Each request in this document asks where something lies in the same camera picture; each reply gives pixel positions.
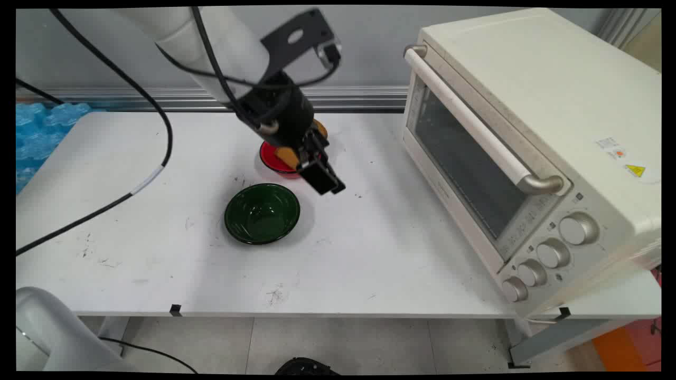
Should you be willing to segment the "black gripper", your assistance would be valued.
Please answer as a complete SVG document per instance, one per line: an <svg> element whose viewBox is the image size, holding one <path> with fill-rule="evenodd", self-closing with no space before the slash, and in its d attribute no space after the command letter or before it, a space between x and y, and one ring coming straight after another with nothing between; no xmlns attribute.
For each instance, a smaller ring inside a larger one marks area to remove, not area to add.
<svg viewBox="0 0 676 380"><path fill-rule="evenodd" d="M306 135L306 162L297 166L297 173L311 187L323 195L345 190L328 161L325 147L328 140L319 130L309 130L314 120L314 109L301 89L283 71L264 84L283 86L283 89L251 89L240 99L243 115L240 120L271 145L300 148Z"/></svg>

